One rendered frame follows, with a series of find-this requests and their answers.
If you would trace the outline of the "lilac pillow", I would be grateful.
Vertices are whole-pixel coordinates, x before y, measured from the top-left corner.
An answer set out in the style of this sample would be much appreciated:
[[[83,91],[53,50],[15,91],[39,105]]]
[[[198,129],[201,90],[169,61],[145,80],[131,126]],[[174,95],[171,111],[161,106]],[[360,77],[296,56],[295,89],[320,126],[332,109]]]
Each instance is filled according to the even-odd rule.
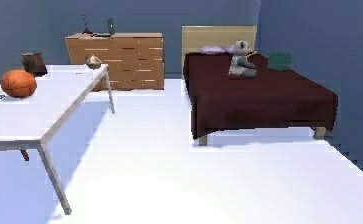
[[[203,54],[221,54],[226,53],[226,51],[219,46],[203,46],[200,49]]]

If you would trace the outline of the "wooden chest of drawers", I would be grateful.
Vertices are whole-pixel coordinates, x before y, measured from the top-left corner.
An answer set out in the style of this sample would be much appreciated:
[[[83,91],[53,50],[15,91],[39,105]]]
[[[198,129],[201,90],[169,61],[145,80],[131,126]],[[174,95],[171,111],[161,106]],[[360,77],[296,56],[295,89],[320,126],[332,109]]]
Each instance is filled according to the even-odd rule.
[[[65,41],[72,64],[92,55],[108,64],[113,90],[164,89],[162,33],[77,33]]]

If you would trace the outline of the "dark red bed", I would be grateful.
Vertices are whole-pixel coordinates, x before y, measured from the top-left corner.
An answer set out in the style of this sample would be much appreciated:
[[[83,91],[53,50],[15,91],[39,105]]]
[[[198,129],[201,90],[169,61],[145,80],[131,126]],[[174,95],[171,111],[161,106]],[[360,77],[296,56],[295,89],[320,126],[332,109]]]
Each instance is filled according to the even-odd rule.
[[[256,76],[231,75],[231,55],[204,54],[203,46],[225,46],[238,39],[255,44],[257,27],[184,26],[182,28],[183,77],[192,106],[191,133],[200,144],[216,131],[310,127],[321,139],[332,130],[337,95],[293,70],[276,71],[260,54],[249,60]]]

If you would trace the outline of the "grey teddy bear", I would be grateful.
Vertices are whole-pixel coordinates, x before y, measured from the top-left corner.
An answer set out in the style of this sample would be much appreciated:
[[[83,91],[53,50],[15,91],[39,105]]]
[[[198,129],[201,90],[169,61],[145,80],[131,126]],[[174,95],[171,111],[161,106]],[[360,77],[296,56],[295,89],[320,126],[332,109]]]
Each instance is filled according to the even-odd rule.
[[[248,57],[253,54],[254,52],[250,50],[247,41],[237,40],[233,45],[231,64],[228,74],[243,77],[254,77],[257,73],[256,66],[248,61]]]

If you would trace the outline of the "small grey bowl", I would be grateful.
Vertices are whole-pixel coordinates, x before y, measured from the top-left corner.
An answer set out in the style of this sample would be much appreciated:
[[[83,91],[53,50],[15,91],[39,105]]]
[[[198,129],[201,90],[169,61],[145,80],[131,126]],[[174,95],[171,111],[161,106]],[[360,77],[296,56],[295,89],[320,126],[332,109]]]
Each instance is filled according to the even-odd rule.
[[[94,54],[92,54],[86,61],[85,64],[90,69],[99,69],[101,67],[102,61],[96,57]]]

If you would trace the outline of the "green box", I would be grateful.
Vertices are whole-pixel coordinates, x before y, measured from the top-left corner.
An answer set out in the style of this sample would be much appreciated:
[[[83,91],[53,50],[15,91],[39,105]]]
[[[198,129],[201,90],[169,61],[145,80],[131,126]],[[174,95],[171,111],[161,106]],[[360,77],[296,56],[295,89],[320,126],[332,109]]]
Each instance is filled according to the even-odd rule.
[[[268,68],[277,71],[289,70],[292,55],[283,52],[270,52],[268,54]]]

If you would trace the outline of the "grey laptop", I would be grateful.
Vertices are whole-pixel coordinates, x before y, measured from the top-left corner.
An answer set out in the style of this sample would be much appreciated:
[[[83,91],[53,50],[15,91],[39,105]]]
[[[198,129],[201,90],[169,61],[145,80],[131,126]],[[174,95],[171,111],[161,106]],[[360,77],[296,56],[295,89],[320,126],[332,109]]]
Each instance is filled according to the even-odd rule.
[[[115,34],[114,21],[112,18],[107,19],[107,30],[105,32],[94,33],[95,37],[111,37]]]

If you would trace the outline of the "black desk lamp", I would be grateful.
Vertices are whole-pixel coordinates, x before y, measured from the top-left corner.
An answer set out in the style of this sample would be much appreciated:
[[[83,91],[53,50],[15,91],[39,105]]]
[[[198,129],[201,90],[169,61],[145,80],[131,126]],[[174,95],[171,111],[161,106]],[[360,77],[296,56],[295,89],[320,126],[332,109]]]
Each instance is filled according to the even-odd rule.
[[[91,32],[87,26],[87,19],[86,19],[86,16],[83,14],[82,15],[82,18],[83,18],[83,22],[84,22],[84,31],[82,32],[82,34],[89,34],[89,35],[92,35],[93,32]]]

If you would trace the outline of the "white table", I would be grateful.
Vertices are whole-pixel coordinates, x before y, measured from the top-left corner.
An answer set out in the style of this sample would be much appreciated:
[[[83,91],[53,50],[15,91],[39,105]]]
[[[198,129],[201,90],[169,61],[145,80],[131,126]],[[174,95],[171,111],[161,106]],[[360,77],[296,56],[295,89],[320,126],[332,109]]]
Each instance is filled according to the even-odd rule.
[[[36,79],[32,96],[0,100],[0,151],[37,150],[63,211],[69,215],[72,209],[47,144],[91,90],[109,80],[109,69],[106,64],[98,69],[86,65],[49,65],[47,69],[46,75]]]

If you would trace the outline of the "dark brown chair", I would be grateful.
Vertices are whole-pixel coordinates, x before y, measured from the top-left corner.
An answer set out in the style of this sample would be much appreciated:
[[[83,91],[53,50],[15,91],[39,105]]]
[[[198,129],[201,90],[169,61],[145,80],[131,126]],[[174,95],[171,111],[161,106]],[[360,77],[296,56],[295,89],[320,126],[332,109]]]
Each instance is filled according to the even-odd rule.
[[[34,77],[42,77],[48,73],[41,52],[26,52],[19,55],[26,72]]]

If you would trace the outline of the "orange basketball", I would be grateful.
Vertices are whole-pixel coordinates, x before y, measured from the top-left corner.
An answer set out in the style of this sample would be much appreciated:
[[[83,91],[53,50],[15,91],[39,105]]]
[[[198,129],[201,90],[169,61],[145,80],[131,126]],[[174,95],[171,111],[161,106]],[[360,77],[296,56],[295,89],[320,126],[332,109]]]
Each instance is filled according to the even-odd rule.
[[[37,89],[35,77],[24,70],[7,71],[1,78],[2,90],[13,98],[26,98]]]

